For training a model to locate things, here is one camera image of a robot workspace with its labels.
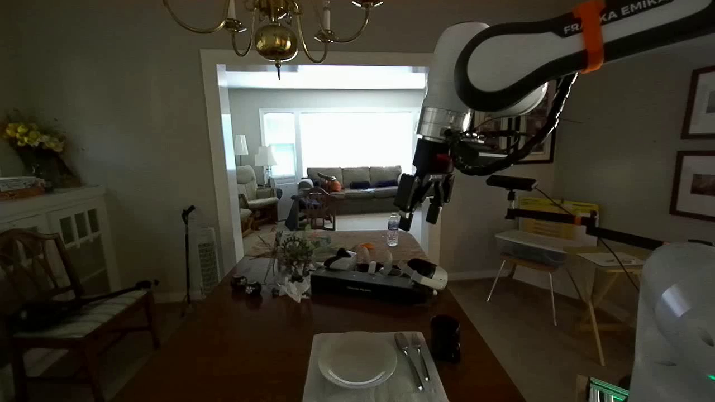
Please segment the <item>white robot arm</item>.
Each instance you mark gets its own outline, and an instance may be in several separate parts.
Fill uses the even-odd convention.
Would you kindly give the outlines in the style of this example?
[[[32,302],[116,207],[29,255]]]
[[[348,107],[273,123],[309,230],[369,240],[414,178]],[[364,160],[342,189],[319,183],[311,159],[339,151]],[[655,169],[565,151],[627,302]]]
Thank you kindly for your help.
[[[451,192],[451,171],[490,176],[526,159],[558,128],[582,73],[607,61],[650,50],[713,31],[715,0],[583,0],[571,10],[535,21],[459,21],[434,48],[417,121],[414,171],[397,180],[397,227],[409,230],[414,207],[428,201],[435,222]],[[556,95],[546,124],[521,147],[490,159],[463,131],[470,112],[522,116]]]

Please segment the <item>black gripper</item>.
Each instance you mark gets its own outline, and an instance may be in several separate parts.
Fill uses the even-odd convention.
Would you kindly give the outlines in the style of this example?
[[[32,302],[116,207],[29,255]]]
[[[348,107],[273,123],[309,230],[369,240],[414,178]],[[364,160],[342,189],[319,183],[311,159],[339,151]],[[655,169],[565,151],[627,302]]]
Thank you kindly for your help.
[[[427,220],[435,222],[443,205],[451,197],[451,153],[447,142],[421,139],[414,153],[414,174],[403,174],[393,205],[397,207],[397,225],[409,227],[414,210],[428,201]]]

